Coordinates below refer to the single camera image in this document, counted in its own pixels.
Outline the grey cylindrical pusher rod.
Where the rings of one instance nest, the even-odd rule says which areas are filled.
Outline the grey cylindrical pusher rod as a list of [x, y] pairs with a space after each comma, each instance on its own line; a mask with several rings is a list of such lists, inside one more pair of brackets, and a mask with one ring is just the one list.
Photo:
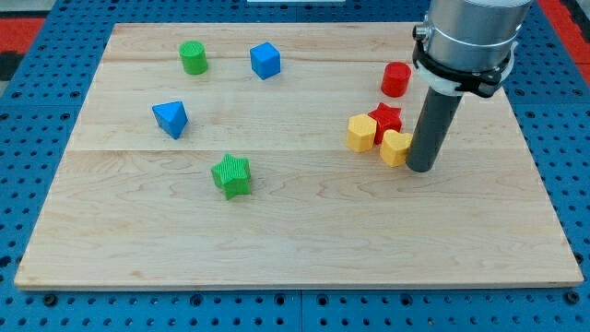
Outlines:
[[433, 167], [461, 100], [461, 95], [428, 89], [407, 154], [409, 169], [427, 172]]

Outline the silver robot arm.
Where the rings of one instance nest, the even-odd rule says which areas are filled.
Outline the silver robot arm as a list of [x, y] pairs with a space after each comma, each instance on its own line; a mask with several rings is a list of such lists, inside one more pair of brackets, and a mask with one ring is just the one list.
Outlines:
[[407, 166], [434, 165], [455, 112], [466, 93], [492, 97], [514, 64], [517, 36], [532, 0], [431, 0], [412, 30], [412, 61], [428, 83]]

